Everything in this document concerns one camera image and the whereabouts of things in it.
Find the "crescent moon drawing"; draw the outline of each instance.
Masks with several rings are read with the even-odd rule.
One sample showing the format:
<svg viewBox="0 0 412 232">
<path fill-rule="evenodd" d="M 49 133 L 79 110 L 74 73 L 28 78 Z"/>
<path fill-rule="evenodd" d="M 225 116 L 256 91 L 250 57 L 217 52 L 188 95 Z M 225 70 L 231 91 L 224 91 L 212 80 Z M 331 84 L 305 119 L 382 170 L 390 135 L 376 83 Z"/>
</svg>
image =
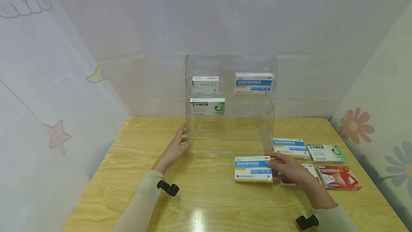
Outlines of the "crescent moon drawing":
<svg viewBox="0 0 412 232">
<path fill-rule="evenodd" d="M 104 73 L 100 69 L 100 66 L 97 66 L 94 73 L 92 75 L 90 75 L 89 77 L 86 77 L 86 79 L 89 82 L 92 82 L 92 83 L 98 83 L 98 82 L 101 82 L 103 80 L 107 80 L 106 76 L 104 75 Z"/>
</svg>

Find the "acrylic shelf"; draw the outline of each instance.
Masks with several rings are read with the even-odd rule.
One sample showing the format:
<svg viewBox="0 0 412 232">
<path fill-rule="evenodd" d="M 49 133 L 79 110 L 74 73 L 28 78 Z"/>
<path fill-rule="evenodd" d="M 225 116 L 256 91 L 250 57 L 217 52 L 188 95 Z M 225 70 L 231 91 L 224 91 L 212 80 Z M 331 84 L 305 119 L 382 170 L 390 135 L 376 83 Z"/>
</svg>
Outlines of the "acrylic shelf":
<svg viewBox="0 0 412 232">
<path fill-rule="evenodd" d="M 267 96 L 234 94 L 236 72 L 271 72 Z M 274 56 L 195 56 L 186 58 L 186 120 L 191 153 L 211 157 L 263 155 L 271 150 L 276 99 L 277 60 Z M 194 76 L 219 76 L 216 95 L 195 94 Z M 225 98 L 222 116 L 196 116 L 191 98 Z"/>
</svg>

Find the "blue stripe on box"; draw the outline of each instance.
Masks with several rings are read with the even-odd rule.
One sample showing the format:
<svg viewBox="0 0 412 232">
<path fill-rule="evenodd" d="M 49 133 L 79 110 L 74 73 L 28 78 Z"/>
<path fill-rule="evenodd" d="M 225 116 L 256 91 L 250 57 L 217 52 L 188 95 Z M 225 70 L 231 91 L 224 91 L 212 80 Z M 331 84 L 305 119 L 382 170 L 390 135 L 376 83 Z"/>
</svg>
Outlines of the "blue stripe on box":
<svg viewBox="0 0 412 232">
<path fill-rule="evenodd" d="M 295 142 L 295 141 L 275 141 L 273 140 L 273 145 L 305 146 L 305 143 Z"/>
<path fill-rule="evenodd" d="M 236 168 L 262 168 L 268 167 L 266 161 L 235 161 L 234 167 Z"/>
<path fill-rule="evenodd" d="M 250 174 L 272 174 L 271 169 L 251 169 Z"/>
<path fill-rule="evenodd" d="M 307 151 L 306 148 L 300 148 L 300 147 L 289 147 L 289 150 L 291 150 L 291 151 Z"/>
<path fill-rule="evenodd" d="M 236 85 L 263 85 L 271 86 L 272 80 L 236 80 Z"/>
<path fill-rule="evenodd" d="M 269 87 L 252 87 L 250 88 L 251 91 L 270 91 Z"/>
</svg>

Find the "star drawing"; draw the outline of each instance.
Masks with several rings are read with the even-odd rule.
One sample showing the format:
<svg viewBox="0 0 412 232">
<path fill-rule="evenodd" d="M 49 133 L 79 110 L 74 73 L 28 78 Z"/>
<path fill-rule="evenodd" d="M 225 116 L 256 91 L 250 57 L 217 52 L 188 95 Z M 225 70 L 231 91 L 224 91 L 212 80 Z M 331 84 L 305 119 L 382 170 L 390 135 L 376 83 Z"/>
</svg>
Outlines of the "star drawing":
<svg viewBox="0 0 412 232">
<path fill-rule="evenodd" d="M 47 132 L 50 135 L 50 148 L 58 147 L 63 154 L 65 154 L 63 142 L 69 140 L 71 138 L 70 135 L 66 134 L 63 131 L 63 120 L 60 120 L 54 126 L 47 126 L 43 124 L 44 128 L 46 128 Z"/>
</svg>

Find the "human hand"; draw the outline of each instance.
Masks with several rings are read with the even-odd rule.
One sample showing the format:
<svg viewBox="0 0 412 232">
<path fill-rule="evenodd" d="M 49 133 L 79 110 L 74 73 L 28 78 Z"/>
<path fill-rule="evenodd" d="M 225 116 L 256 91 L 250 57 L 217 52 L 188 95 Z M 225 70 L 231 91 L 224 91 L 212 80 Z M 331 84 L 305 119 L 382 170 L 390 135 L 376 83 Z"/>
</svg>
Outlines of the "human hand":
<svg viewBox="0 0 412 232">
<path fill-rule="evenodd" d="M 183 135 L 187 134 L 186 123 L 182 124 L 173 140 L 169 143 L 163 154 L 157 159 L 152 167 L 152 170 L 156 170 L 165 174 L 166 170 L 183 155 L 189 153 L 190 143 L 186 142 L 187 138 Z"/>
<path fill-rule="evenodd" d="M 274 181 L 288 178 L 301 189 L 315 184 L 320 185 L 316 178 L 293 157 L 271 151 L 267 151 L 265 155 L 274 158 L 266 162 L 266 165 L 274 170 L 273 174 L 276 174 L 276 171 L 282 172 L 280 175 L 273 176 Z"/>
</svg>

